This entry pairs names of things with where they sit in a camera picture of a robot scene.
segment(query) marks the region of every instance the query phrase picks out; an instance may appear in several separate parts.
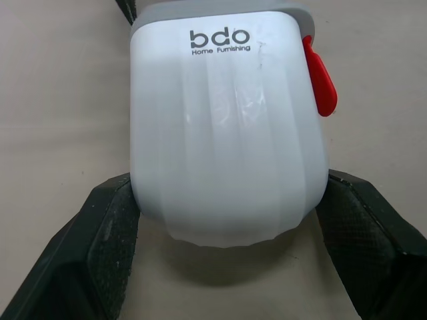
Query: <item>red clip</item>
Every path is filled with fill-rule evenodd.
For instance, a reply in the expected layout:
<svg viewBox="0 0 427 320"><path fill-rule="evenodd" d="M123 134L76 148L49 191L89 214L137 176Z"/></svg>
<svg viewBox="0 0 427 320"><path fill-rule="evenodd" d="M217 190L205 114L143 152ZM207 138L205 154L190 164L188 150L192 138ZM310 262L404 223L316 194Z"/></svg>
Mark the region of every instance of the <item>red clip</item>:
<svg viewBox="0 0 427 320"><path fill-rule="evenodd" d="M312 80L318 112L321 116L328 117L334 112L338 102L334 84L322 59L313 51L312 37L309 35L305 37L302 40L302 44L306 53L308 71Z"/></svg>

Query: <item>black rubber pad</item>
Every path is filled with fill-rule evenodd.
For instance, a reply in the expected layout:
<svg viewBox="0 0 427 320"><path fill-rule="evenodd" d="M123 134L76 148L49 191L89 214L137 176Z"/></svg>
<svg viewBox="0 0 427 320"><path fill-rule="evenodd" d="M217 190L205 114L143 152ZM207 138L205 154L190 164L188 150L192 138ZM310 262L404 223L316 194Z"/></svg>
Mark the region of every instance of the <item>black rubber pad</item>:
<svg viewBox="0 0 427 320"><path fill-rule="evenodd" d="M369 182L330 171L316 210L328 253L363 319L427 319L427 240Z"/></svg>
<svg viewBox="0 0 427 320"><path fill-rule="evenodd" d="M136 20L136 3L135 0L115 0L119 5L121 12L132 25Z"/></svg>
<svg viewBox="0 0 427 320"><path fill-rule="evenodd" d="M129 174L96 187L46 246L1 320L116 320L139 216Z"/></svg>

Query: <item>bdo logo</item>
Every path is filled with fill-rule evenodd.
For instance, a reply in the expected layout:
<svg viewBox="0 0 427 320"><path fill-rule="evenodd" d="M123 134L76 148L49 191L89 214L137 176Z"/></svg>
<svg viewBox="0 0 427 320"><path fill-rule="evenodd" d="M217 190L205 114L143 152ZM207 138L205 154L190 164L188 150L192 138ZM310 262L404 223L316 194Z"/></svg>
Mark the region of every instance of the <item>bdo logo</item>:
<svg viewBox="0 0 427 320"><path fill-rule="evenodd" d="M240 38L240 40L239 40L237 37L240 34L244 35L245 38L242 39L242 37L239 36L239 38ZM217 37L219 37L220 35L223 36L223 37L225 37L225 39L222 42L218 42L217 41ZM228 28L225 27L224 28L224 32L223 31L215 32L212 35L212 37L211 37L211 41L212 41L212 43L214 45L217 45L217 46L229 45L230 44L229 36L230 36L230 34L228 33ZM192 49L194 49L194 48L203 48L204 46L206 46L209 43L209 37L207 35L205 35L204 33L196 33L196 34L194 34L193 30L191 30L189 32L189 38L191 40L191 48ZM203 39L203 43L201 43L201 44L198 45L196 43L196 39L197 38ZM233 39L233 42L235 42L235 43L237 43L239 45L243 45L243 44L245 44L245 43L247 43L249 41L250 36L249 36L249 33L247 31L245 31L245 30L236 30L232 34L232 39Z"/></svg>

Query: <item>beige table surface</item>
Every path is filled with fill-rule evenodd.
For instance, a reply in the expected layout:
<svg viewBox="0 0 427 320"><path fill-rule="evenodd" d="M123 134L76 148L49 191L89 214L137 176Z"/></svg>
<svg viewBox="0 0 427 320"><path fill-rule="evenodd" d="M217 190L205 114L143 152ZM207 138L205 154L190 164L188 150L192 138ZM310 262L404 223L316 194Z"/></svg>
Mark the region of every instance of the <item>beige table surface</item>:
<svg viewBox="0 0 427 320"><path fill-rule="evenodd" d="M427 2L302 2L340 97L331 168L427 235ZM129 171L128 34L114 0L0 0L0 312L90 190ZM139 228L122 319L359 319L315 215L231 251Z"/></svg>

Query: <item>gray lid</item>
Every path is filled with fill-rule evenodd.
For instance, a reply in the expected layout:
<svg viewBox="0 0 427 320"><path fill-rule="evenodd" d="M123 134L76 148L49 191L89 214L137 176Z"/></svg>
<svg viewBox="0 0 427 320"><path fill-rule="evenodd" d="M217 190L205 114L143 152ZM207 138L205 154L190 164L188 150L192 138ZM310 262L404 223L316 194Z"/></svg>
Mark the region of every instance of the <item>gray lid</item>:
<svg viewBox="0 0 427 320"><path fill-rule="evenodd" d="M135 20L131 38L148 23L260 11L279 11L291 15L300 26L301 38L311 35L314 39L314 21L306 6L287 0L180 0L156 3L146 7Z"/></svg>

